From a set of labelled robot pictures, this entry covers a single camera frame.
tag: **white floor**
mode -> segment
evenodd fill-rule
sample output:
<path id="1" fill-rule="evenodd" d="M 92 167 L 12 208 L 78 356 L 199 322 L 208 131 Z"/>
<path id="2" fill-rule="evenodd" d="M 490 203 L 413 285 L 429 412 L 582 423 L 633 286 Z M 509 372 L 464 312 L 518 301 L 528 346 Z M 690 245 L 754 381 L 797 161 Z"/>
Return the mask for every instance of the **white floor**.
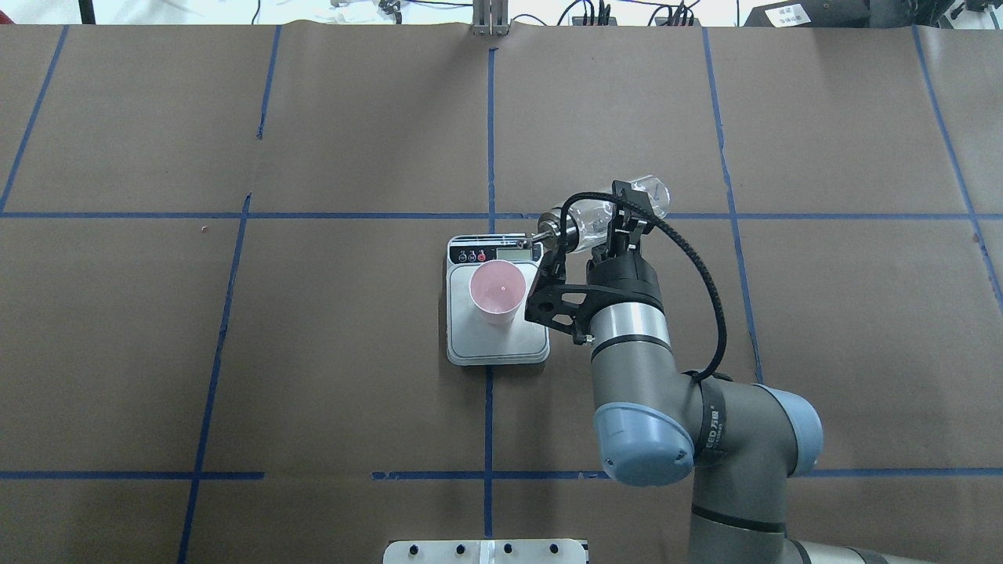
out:
<path id="1" fill-rule="evenodd" d="M 354 0 L 372 2 L 376 0 Z M 467 3 L 469 0 L 458 0 Z M 570 0 L 511 0 L 510 15 L 521 13 L 536 15 L 553 25 Z M 740 2 L 741 20 L 744 21 L 754 6 L 770 4 L 776 0 L 744 0 Z M 615 0 L 613 15 L 619 25 L 645 25 L 654 6 Z M 428 24 L 444 22 L 469 22 L 470 8 L 433 7 L 403 1 L 401 12 L 404 23 Z M 701 0 L 693 12 L 705 26 L 735 25 L 735 2 Z M 94 0 L 94 12 L 100 24 L 247 24 L 258 6 L 258 0 Z M 73 0 L 0 0 L 3 10 L 17 23 L 79 23 L 80 12 Z M 581 7 L 571 12 L 582 13 Z M 261 14 L 256 23 L 280 24 L 306 19 L 329 21 L 335 16 L 330 0 L 261 0 Z M 530 18 L 520 21 L 534 23 Z M 963 12 L 954 22 L 955 27 L 992 29 L 988 13 Z"/>

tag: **clear bottle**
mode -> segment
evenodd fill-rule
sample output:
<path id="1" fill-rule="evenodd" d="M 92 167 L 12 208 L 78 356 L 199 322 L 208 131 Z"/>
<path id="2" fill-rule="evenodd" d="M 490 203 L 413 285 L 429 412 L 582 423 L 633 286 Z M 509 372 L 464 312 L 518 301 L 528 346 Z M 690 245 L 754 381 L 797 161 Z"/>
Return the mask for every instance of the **clear bottle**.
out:
<path id="1" fill-rule="evenodd" d="M 669 189 L 657 178 L 648 175 L 630 181 L 631 189 L 644 192 L 651 200 L 655 215 L 664 219 L 669 213 Z M 558 204 L 540 216 L 534 239 L 542 240 L 548 249 L 558 246 L 561 229 L 561 207 Z M 568 249 L 571 253 L 587 251 L 606 241 L 607 228 L 613 219 L 613 204 L 598 200 L 582 200 L 572 204 L 568 210 Z"/>

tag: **white bracket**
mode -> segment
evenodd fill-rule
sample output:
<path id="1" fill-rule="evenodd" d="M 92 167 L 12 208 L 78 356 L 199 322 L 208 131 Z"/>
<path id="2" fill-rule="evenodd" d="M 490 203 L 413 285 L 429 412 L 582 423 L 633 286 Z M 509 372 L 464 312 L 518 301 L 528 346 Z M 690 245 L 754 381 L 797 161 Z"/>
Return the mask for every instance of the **white bracket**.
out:
<path id="1" fill-rule="evenodd" d="M 509 35 L 509 0 L 472 0 L 474 35 Z"/>
<path id="2" fill-rule="evenodd" d="M 589 545 L 573 539 L 397 541 L 383 564 L 589 564 Z"/>

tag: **scale control panel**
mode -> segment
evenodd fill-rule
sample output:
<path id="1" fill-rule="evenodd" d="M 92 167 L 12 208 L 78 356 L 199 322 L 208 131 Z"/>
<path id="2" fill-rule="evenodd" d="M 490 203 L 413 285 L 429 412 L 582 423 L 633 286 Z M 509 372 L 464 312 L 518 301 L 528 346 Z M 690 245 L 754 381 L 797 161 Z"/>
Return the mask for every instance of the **scale control panel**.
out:
<path id="1" fill-rule="evenodd" d="M 543 243 L 530 243 L 526 234 L 460 235 L 449 240 L 446 258 L 449 264 L 482 263 L 495 259 L 539 263 L 544 256 Z"/>

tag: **black band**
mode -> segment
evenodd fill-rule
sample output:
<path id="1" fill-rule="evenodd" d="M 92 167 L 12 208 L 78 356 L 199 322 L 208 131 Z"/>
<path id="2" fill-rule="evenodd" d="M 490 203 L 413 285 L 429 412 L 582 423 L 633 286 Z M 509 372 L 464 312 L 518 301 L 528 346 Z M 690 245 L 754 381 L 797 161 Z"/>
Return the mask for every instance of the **black band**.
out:
<path id="1" fill-rule="evenodd" d="M 592 357 L 595 358 L 596 355 L 600 353 L 600 351 L 602 351 L 604 348 L 608 346 L 613 346 L 615 344 L 620 344 L 622 342 L 631 342 L 631 341 L 653 342 L 659 346 L 665 347 L 665 349 L 668 350 L 669 352 L 672 352 L 672 347 L 669 346 L 669 343 L 663 341 L 658 337 L 653 337 L 651 335 L 620 335 L 619 337 L 613 337 L 612 339 L 608 339 L 599 343 L 599 345 L 596 346 L 596 348 L 592 349 Z"/>
<path id="2" fill-rule="evenodd" d="M 699 383 L 703 401 L 703 424 L 696 440 L 693 462 L 698 467 L 714 466 L 727 454 L 721 449 L 724 443 L 725 419 L 724 393 L 715 378 Z"/>
<path id="3" fill-rule="evenodd" d="M 864 559 L 864 564 L 888 564 L 888 560 L 886 560 L 884 556 L 873 550 L 868 550 L 866 548 L 854 548 L 852 546 L 848 546 L 847 548 L 859 554 L 860 557 Z"/>
<path id="4" fill-rule="evenodd" d="M 727 525 L 728 527 L 735 527 L 737 529 L 745 529 L 747 531 L 756 531 L 758 533 L 783 533 L 787 529 L 786 525 L 783 523 L 769 523 L 766 521 L 753 521 L 751 519 L 742 519 L 741 517 L 732 517 L 730 515 L 724 515 L 723 513 L 717 513 L 716 511 L 704 509 L 697 505 L 693 506 L 692 511 L 693 515 L 702 517 L 707 521 L 713 521 L 714 523 L 720 523 L 721 525 Z"/>
<path id="5" fill-rule="evenodd" d="M 804 550 L 804 545 L 794 539 L 787 540 L 790 541 L 790 544 L 794 545 L 794 548 L 797 549 L 797 554 L 801 555 L 801 564 L 811 564 L 811 557 L 808 556 L 808 551 Z"/>

